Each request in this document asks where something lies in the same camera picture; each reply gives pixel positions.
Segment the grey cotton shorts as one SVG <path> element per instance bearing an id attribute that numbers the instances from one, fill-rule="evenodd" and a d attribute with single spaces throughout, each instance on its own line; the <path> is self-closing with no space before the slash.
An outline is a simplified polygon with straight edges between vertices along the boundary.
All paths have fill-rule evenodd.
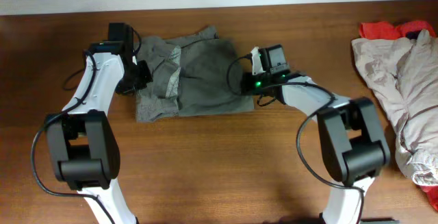
<path id="1" fill-rule="evenodd" d="M 243 69 L 236 60 L 233 43 L 214 26 L 178 38 L 144 37 L 137 61 L 146 62 L 153 81 L 136 93 L 137 122 L 253 110 L 253 98 L 237 93 Z"/>

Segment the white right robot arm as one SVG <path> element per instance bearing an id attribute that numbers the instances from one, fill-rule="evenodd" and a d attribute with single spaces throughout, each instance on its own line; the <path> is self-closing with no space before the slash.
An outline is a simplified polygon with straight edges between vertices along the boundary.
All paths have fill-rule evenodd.
<path id="1" fill-rule="evenodd" d="M 281 45 L 254 47 L 245 57 L 252 70 L 242 77 L 241 95 L 269 96 L 306 115 L 296 135 L 298 156 L 310 174 L 331 187 L 316 222 L 364 223 L 366 193 L 391 160 L 373 101 L 337 95 L 292 70 Z M 322 160 L 330 180 L 318 175 L 302 153 L 300 139 L 310 121 L 318 125 Z"/>

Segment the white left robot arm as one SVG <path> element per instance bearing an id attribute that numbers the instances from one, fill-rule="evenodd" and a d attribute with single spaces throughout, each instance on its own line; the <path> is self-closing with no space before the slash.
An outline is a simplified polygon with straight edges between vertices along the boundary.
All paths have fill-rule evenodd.
<path id="1" fill-rule="evenodd" d="M 137 223 L 118 183 L 120 150 L 107 118 L 114 94 L 130 95 L 152 82 L 136 56 L 141 37 L 126 23 L 110 23 L 107 39 L 83 53 L 84 70 L 71 100 L 46 117 L 35 141 L 46 134 L 56 179 L 83 198 L 99 223 Z"/>

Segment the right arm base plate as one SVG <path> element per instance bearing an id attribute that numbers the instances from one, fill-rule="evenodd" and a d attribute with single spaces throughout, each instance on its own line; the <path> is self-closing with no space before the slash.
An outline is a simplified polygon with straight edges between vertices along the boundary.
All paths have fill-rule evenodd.
<path id="1" fill-rule="evenodd" d="M 360 224 L 400 224 L 400 221 L 392 218 L 363 219 Z"/>

